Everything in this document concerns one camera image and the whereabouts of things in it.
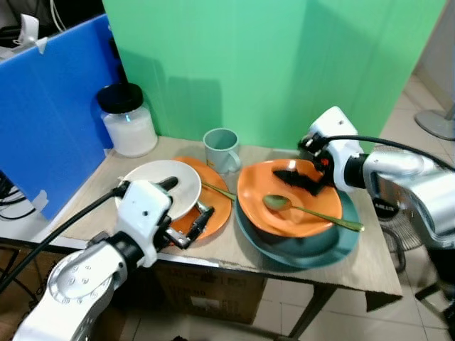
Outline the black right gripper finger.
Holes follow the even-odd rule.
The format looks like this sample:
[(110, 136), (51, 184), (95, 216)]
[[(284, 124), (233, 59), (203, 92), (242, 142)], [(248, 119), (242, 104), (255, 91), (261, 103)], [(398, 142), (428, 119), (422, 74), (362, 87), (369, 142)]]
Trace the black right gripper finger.
[(274, 175), (287, 185), (318, 185), (308, 171), (314, 171), (312, 162), (295, 162), (289, 168), (275, 168)]
[(331, 188), (331, 181), (312, 180), (312, 179), (291, 179), (287, 184), (304, 189), (310, 195), (316, 196), (321, 194), (324, 188)]

